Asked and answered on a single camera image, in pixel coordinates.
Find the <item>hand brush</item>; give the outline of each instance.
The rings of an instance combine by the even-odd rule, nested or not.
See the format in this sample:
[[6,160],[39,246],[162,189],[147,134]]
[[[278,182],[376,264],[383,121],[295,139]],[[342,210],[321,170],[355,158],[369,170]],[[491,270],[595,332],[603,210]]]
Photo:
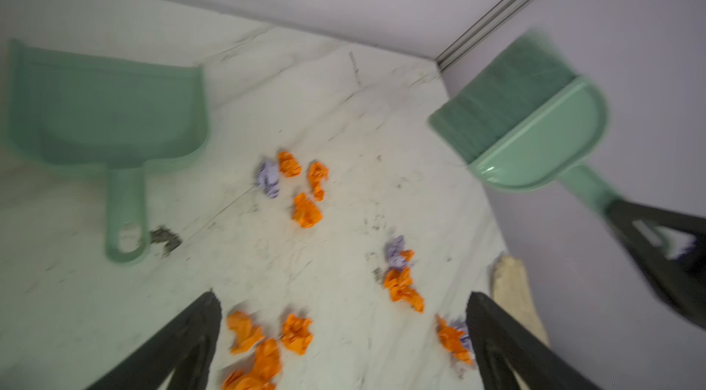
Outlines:
[[[528,32],[429,118],[470,171],[502,191],[559,180],[601,217],[621,195],[582,164],[608,123],[605,97]],[[655,231],[667,251],[667,240]]]

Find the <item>debris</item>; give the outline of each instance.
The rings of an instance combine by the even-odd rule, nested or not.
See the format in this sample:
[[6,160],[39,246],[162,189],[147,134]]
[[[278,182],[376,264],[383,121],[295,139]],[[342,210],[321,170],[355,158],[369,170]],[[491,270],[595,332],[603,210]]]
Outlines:
[[237,344],[230,349],[233,355],[245,353],[255,344],[259,343],[265,336],[262,327],[254,326],[252,318],[244,312],[234,312],[226,319],[228,329],[235,332]]
[[176,233],[172,232],[169,228],[164,225],[150,231],[150,236],[152,237],[152,244],[154,243],[166,243],[164,245],[163,257],[171,254],[173,250],[178,248],[182,243],[182,239]]
[[471,348],[470,348],[470,338],[468,337],[468,328],[464,327],[466,330],[456,329],[452,326],[447,326],[446,321],[441,316],[436,315],[436,320],[438,323],[437,335],[441,345],[444,346],[446,350],[453,354],[453,357],[465,362],[468,365],[473,364],[471,359]]
[[414,251],[404,250],[404,236],[399,236],[385,245],[385,259],[391,268],[401,271],[410,265]]
[[255,365],[253,375],[267,382],[282,371],[282,361],[279,360],[277,341],[270,338],[258,346],[255,351]]
[[326,194],[321,188],[322,179],[328,180],[328,168],[321,162],[314,162],[309,168],[309,183],[311,183],[313,198],[315,198],[316,201],[322,201]]
[[385,277],[385,288],[390,289],[392,301],[407,301],[419,313],[424,313],[424,298],[410,287],[413,281],[410,276],[410,268],[405,267],[402,271],[390,269]]
[[274,339],[260,344],[255,351],[255,364],[252,371],[245,375],[243,370],[236,370],[223,382],[222,390],[275,390],[276,385],[270,380],[282,371],[279,360],[279,348]]
[[274,199],[279,194],[279,169],[269,158],[266,158],[260,166],[257,185],[270,199]]
[[313,341],[313,335],[309,332],[312,324],[310,318],[297,318],[294,314],[289,314],[285,324],[282,324],[282,344],[292,352],[304,355],[309,344]]
[[463,335],[461,335],[460,338],[461,345],[464,349],[472,352],[473,346],[471,344],[471,335],[468,334],[468,325],[466,324],[466,322],[462,319],[458,319],[457,321],[451,322],[450,326],[456,329],[457,331],[463,332]]
[[375,278],[375,282],[377,284],[383,284],[385,280],[385,275],[383,273],[383,270],[379,267],[376,267],[375,270],[373,271],[373,278]]
[[278,158],[279,172],[284,174],[285,177],[295,177],[302,173],[302,167],[299,165],[299,162],[297,162],[295,157],[288,151],[279,153]]
[[316,225],[323,216],[313,201],[306,198],[304,192],[295,197],[295,213],[292,220],[299,222],[303,228],[311,228]]

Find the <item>purple crumpled paper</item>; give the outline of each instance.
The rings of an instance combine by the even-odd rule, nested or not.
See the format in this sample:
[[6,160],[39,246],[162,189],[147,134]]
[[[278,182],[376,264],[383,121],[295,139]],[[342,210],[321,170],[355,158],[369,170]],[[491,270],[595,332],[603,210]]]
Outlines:
[[450,327],[453,327],[454,329],[460,330],[464,333],[460,337],[459,341],[461,341],[461,345],[463,346],[464,349],[473,353],[473,346],[471,344],[471,337],[468,334],[468,326],[466,325],[466,322],[463,321],[462,319],[459,319],[457,321],[451,322]]
[[410,263],[400,253],[404,250],[404,236],[399,236],[385,245],[385,259],[391,268],[402,271]]
[[274,199],[279,194],[279,165],[266,158],[260,166],[257,178],[258,187],[265,191],[265,195]]

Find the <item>brush bristles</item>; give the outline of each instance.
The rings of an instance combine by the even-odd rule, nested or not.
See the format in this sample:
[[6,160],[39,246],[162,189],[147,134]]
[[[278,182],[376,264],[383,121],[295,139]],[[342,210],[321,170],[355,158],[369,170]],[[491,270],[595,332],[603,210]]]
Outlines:
[[574,78],[538,33],[525,33],[429,123],[470,164]]

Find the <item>dustpan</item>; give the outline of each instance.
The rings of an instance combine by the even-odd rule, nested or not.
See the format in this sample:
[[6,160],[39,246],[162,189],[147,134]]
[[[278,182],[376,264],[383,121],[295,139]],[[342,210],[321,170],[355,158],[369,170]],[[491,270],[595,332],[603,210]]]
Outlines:
[[[9,47],[10,146],[66,177],[105,177],[105,252],[140,260],[150,247],[146,174],[186,167],[208,139],[201,68]],[[124,252],[127,225],[141,238]]]
[[576,77],[469,165],[497,190],[524,192],[560,180],[599,216],[620,194],[583,161],[608,124],[605,97]]

